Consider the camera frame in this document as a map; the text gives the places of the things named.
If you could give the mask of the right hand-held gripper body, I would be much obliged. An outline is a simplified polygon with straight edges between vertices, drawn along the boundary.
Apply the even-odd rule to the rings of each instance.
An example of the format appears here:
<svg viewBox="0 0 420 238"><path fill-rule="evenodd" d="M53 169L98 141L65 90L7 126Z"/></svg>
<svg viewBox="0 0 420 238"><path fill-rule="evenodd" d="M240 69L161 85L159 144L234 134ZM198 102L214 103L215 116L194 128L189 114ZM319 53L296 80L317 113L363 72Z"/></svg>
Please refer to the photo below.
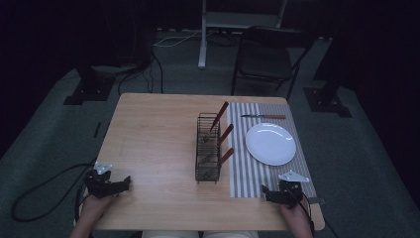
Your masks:
<svg viewBox="0 0 420 238"><path fill-rule="evenodd" d="M273 195L274 203L286 205L288 209L291 209L303 198L302 184L304 182L310 182L310 179L289 171L278 176L278 191L269 193Z"/></svg>

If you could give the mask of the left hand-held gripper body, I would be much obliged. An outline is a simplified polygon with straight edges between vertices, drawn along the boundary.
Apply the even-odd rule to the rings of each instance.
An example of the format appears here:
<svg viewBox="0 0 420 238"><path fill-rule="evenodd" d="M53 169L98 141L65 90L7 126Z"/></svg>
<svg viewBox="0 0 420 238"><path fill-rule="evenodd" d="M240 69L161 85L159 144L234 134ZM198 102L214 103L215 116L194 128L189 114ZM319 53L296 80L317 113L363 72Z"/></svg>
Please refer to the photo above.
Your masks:
<svg viewBox="0 0 420 238"><path fill-rule="evenodd" d="M117 194L123 191L121 182L110 182L111 164L101 164L96 162L92 170L85 176L84 183L88 192L97 198Z"/></svg>

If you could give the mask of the person's left hand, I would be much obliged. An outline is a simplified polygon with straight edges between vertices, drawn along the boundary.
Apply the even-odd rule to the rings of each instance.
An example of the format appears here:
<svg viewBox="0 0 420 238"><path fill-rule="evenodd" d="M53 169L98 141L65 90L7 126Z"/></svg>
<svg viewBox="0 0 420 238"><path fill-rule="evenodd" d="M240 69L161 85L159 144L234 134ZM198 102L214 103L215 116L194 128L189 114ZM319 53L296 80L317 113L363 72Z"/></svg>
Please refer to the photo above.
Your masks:
<svg viewBox="0 0 420 238"><path fill-rule="evenodd" d="M108 195L103 198L89 195L83 202L76 226L86 228L88 231L92 230L96 222L108 210L115 199L115 195Z"/></svg>

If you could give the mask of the person's right hand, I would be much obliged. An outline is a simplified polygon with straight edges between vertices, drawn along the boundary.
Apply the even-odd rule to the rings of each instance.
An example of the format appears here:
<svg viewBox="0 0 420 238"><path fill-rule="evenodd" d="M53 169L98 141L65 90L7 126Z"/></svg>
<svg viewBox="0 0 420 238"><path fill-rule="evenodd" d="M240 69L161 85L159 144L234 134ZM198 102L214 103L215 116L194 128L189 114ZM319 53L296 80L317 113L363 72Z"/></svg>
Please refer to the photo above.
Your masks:
<svg viewBox="0 0 420 238"><path fill-rule="evenodd" d="M309 218L306 214L308 210L306 201L302 201L301 205L296 205L292 209L280 204L278 209L294 238L313 238Z"/></svg>

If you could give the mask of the grey striped placemat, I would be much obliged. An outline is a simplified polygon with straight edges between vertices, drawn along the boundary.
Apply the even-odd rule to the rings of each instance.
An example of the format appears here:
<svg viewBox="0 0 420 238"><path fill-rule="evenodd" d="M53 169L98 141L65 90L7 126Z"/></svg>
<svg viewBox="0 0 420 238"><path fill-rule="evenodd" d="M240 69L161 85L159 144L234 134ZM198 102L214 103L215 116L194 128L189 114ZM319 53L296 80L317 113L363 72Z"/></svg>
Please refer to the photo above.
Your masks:
<svg viewBox="0 0 420 238"><path fill-rule="evenodd" d="M241 115L285 115L286 119L241 118ZM234 155L228 160L230 166L230 194L233 197L262 197L262 184L271 190L278 189L278 176L294 171L310 182L302 184L309 197L316 195L309 169L300 145L291 110L286 104L240 103L232 102L227 111L227 122L234 125L228 137L228 146L234 148ZM272 123L287 130L296 142L294 158L282 166L269 166L257 161L246 146L247 132L260 123Z"/></svg>

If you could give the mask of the white round plate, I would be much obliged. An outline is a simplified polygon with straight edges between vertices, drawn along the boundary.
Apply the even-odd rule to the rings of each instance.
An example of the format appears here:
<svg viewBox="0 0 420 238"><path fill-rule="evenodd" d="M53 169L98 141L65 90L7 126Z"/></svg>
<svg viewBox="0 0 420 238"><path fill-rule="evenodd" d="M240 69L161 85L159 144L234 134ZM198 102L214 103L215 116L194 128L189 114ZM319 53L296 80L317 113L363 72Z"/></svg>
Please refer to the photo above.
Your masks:
<svg viewBox="0 0 420 238"><path fill-rule="evenodd" d="M284 128L272 123L253 126L246 135L249 153L259 162L269 166L289 163L296 153L296 142Z"/></svg>

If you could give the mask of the black stand base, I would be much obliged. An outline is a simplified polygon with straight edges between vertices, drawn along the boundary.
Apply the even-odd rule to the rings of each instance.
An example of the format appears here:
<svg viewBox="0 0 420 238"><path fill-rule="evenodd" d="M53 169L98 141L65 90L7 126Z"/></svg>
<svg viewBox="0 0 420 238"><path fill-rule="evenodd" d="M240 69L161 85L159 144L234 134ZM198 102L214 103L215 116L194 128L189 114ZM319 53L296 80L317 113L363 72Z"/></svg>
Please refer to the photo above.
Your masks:
<svg viewBox="0 0 420 238"><path fill-rule="evenodd" d="M312 112L336 113L342 118L352 118L348 107L337 95L340 85L327 81L322 87L304 87L303 91Z"/></svg>
<svg viewBox="0 0 420 238"><path fill-rule="evenodd" d="M73 93L67 96L64 105L81 105L85 101L106 101L109 97L114 77L99 75L90 65L76 67L80 80Z"/></svg>

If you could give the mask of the black folding chair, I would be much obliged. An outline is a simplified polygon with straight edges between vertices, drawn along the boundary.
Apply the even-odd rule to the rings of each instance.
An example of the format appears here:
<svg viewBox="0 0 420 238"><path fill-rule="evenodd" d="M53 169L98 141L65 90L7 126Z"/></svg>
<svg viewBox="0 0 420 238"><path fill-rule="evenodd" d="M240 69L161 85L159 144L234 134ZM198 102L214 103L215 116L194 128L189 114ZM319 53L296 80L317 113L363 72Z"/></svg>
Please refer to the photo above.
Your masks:
<svg viewBox="0 0 420 238"><path fill-rule="evenodd" d="M314 45L314 38L303 30L252 26L239 42L231 94L238 78L276 83L290 82L285 99L291 96L302 60Z"/></svg>

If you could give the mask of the white metal stand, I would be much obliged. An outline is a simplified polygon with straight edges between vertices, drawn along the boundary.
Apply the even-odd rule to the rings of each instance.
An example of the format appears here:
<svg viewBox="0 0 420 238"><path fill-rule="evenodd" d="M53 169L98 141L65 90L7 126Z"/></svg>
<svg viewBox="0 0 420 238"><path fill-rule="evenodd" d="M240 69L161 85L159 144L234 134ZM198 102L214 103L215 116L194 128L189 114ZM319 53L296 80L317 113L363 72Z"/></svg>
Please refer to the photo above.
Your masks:
<svg viewBox="0 0 420 238"><path fill-rule="evenodd" d="M278 12L275 15L214 12L207 10L207 0L201 0L201 41L198 58L198 68L206 67L207 29L246 29L250 26L270 26L279 28L288 0L280 0Z"/></svg>

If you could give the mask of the wooden handled utensil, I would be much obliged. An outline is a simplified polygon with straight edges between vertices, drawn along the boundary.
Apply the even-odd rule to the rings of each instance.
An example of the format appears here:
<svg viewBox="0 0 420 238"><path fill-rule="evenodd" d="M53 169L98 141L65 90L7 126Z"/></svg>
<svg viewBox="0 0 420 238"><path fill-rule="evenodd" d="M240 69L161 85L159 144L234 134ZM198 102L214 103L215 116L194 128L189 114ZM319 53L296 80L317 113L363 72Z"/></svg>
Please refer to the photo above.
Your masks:
<svg viewBox="0 0 420 238"><path fill-rule="evenodd" d="M219 165L223 165L234 154L234 148L230 148L221 158Z"/></svg>
<svg viewBox="0 0 420 238"><path fill-rule="evenodd" d="M232 130L234 129L234 125L230 124L228 126L228 128L225 130L225 132L222 134L222 136L219 138L217 146L220 147L222 145L222 143L225 141L225 139L229 136L229 134L232 132Z"/></svg>

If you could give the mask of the wooden handled knife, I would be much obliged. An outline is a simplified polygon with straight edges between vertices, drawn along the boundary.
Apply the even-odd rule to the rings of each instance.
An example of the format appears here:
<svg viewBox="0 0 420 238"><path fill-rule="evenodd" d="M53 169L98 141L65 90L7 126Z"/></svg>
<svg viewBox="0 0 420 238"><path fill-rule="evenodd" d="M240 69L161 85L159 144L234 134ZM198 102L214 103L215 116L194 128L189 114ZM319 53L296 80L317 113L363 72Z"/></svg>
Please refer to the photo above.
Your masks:
<svg viewBox="0 0 420 238"><path fill-rule="evenodd" d="M254 115L241 115L241 118L266 118L266 119L286 119L285 115L266 115L266 114L254 114Z"/></svg>

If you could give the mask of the wooden handled fork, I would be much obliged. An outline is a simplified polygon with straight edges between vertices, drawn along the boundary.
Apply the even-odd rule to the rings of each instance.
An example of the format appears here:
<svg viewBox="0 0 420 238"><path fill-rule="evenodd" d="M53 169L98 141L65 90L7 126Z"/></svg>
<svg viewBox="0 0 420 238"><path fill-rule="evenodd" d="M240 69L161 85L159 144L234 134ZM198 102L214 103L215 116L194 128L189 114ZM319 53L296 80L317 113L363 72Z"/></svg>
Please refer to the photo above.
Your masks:
<svg viewBox="0 0 420 238"><path fill-rule="evenodd" d="M224 112L226 111L228 106L229 106L229 102L225 101L224 104L222 105L221 109L217 113L215 119L213 120L212 126L208 130L207 134L200 140L201 144L205 144L206 142L209 141L209 138L210 138L210 135L212 133L213 128L218 124L218 122L220 121L222 115L224 114Z"/></svg>

